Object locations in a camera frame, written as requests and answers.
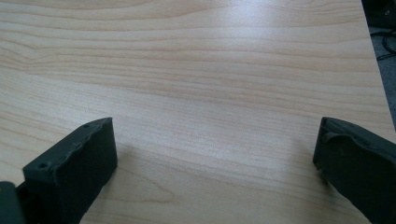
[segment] black cable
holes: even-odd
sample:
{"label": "black cable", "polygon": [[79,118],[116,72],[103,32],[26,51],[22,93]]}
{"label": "black cable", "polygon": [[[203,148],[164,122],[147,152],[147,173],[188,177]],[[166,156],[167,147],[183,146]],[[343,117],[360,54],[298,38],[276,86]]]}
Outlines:
{"label": "black cable", "polygon": [[387,50],[389,52],[389,54],[384,54],[384,55],[377,57],[376,59],[378,61],[396,56],[396,50],[391,48],[389,45],[389,42],[388,42],[390,37],[396,38],[396,35],[394,33],[396,33],[396,30],[391,30],[389,32],[375,32],[375,33],[370,34],[370,36],[383,36],[382,46],[384,47],[385,50]]}

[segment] wooden table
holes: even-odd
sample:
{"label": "wooden table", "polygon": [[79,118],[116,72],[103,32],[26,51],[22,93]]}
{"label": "wooden table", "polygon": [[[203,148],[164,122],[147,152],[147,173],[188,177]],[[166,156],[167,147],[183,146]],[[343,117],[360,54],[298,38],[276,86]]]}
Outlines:
{"label": "wooden table", "polygon": [[396,140],[359,0],[0,4],[0,179],[113,117],[81,223],[368,223],[312,163],[321,117]]}

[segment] dark object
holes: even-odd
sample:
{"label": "dark object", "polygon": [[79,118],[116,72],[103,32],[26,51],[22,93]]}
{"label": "dark object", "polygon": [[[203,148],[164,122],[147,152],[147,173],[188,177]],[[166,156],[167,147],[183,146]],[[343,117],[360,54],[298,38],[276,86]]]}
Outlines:
{"label": "dark object", "polygon": [[373,223],[396,223],[396,145],[362,127],[323,118],[314,164]]}
{"label": "dark object", "polygon": [[396,4],[394,0],[361,0],[369,26],[396,28]]}
{"label": "dark object", "polygon": [[16,189],[0,182],[0,223],[79,223],[116,167],[111,118],[84,124],[23,167]]}

